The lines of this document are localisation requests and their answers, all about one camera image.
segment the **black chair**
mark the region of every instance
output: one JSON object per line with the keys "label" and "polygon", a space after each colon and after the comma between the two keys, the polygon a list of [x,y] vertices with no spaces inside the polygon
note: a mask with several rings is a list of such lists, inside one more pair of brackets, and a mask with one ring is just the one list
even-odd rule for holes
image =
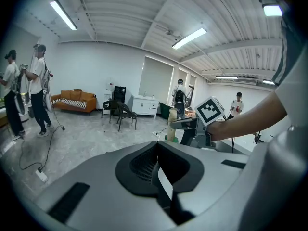
{"label": "black chair", "polygon": [[119,131],[121,128],[121,122],[124,118],[131,118],[131,123],[133,123],[133,119],[135,119],[135,130],[137,130],[137,114],[135,112],[132,112],[129,110],[129,107],[122,103],[122,102],[117,102],[118,107],[119,107],[119,119],[117,120],[117,124],[120,120],[120,126],[119,126]]}
{"label": "black chair", "polygon": [[118,101],[120,100],[115,99],[115,100],[108,100],[106,102],[103,102],[102,117],[103,117],[103,110],[110,110],[109,123],[110,123],[110,119],[111,119],[111,115],[113,111],[118,109],[118,104],[117,104]]}

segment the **striped cushion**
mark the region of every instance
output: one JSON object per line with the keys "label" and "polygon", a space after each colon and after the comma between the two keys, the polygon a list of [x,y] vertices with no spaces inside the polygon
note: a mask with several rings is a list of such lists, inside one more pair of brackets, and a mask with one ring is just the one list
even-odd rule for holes
{"label": "striped cushion", "polygon": [[55,100],[52,101],[52,104],[51,104],[51,105],[53,106],[55,103],[60,102],[60,101],[61,101],[61,98],[55,99]]}
{"label": "striped cushion", "polygon": [[56,99],[52,101],[52,105],[54,105],[57,102],[63,102],[65,104],[71,105],[71,106],[75,106],[81,109],[85,109],[87,106],[87,102],[82,102],[82,101],[74,101],[74,100],[69,100],[69,99],[65,99],[65,98],[60,98],[60,99]]}

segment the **sink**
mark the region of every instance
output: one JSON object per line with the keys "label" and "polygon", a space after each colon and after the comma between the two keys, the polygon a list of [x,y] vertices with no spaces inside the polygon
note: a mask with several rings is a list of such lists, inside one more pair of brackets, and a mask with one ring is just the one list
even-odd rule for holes
{"label": "sink", "polygon": [[134,95],[134,98],[140,98],[140,99],[148,99],[148,100],[157,100],[155,97],[150,97],[150,96],[142,96],[142,95]]}

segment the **baseball cap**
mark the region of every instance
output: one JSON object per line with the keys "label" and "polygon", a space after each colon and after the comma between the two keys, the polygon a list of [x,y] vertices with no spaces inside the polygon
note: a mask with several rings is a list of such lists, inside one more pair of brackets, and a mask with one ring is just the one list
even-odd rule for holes
{"label": "baseball cap", "polygon": [[39,44],[35,48],[38,50],[38,52],[46,51],[46,46],[43,44]]}
{"label": "baseball cap", "polygon": [[8,54],[5,55],[5,59],[8,59],[10,56],[16,56],[16,50],[10,50]]}

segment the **gray floor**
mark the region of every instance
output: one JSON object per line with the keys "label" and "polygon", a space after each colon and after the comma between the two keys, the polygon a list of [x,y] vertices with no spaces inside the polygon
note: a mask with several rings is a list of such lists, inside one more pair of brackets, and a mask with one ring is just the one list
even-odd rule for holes
{"label": "gray floor", "polygon": [[[56,115],[61,125],[65,126],[65,131],[58,128],[53,135],[48,161],[44,168],[48,177],[46,183],[35,174],[39,165],[23,171],[20,169],[22,139],[18,139],[0,159],[14,187],[31,200],[34,200],[45,187],[83,161],[130,145],[155,141],[158,138],[152,132],[167,127],[167,121],[160,116],[155,120],[153,116],[138,116],[137,130],[135,124],[126,118],[122,121],[121,130],[118,132],[117,117],[112,117],[109,124],[109,116],[104,115],[101,119],[101,113],[98,111],[93,111],[89,116],[79,112],[56,110]],[[50,119],[57,128],[58,123],[54,114],[50,114]],[[23,143],[24,155],[21,166],[26,167],[34,162],[44,163],[54,129],[50,131],[49,136],[37,138],[36,134],[40,129],[34,118],[25,122],[24,128],[26,139]],[[163,140],[166,134],[167,129],[161,133],[160,140]],[[10,142],[9,136],[6,128],[0,131],[0,137],[5,138],[1,140],[2,147]],[[176,136],[181,140],[183,131],[177,130]]]}

